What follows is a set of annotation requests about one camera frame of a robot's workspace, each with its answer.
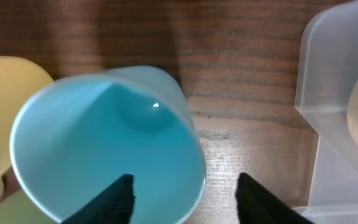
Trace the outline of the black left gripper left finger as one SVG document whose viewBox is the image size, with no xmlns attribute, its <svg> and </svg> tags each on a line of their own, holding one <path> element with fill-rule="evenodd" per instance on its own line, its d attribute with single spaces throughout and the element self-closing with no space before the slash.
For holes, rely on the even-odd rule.
<svg viewBox="0 0 358 224">
<path fill-rule="evenodd" d="M 62 224 L 129 224 L 135 205 L 133 185 L 133 175 L 122 175 Z"/>
</svg>

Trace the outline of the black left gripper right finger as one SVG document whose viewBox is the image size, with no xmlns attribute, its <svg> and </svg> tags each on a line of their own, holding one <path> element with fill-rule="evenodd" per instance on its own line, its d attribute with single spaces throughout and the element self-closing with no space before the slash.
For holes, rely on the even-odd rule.
<svg viewBox="0 0 358 224">
<path fill-rule="evenodd" d="M 240 224 L 313 224 L 249 174 L 239 174 L 235 192 Z"/>
</svg>

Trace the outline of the light blue cup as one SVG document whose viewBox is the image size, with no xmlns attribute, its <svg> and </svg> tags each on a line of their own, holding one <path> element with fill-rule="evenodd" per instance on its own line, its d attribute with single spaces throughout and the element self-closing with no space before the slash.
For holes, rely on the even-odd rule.
<svg viewBox="0 0 358 224">
<path fill-rule="evenodd" d="M 125 174 L 134 178 L 131 223 L 183 223 L 206 182 L 185 96 L 157 67 L 115 68 L 47 85 L 18 112 L 9 148 L 23 191 L 58 223 Z"/>
</svg>

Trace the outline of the clear plastic storage container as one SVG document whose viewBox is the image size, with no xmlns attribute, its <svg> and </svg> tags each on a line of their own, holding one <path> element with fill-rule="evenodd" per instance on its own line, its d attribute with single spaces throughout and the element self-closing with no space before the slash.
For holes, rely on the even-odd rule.
<svg viewBox="0 0 358 224">
<path fill-rule="evenodd" d="M 358 131 L 348 126 L 358 89 L 358 1 L 315 16 L 301 38 L 295 108 L 318 133 L 308 206 L 313 223 L 358 223 Z"/>
</svg>

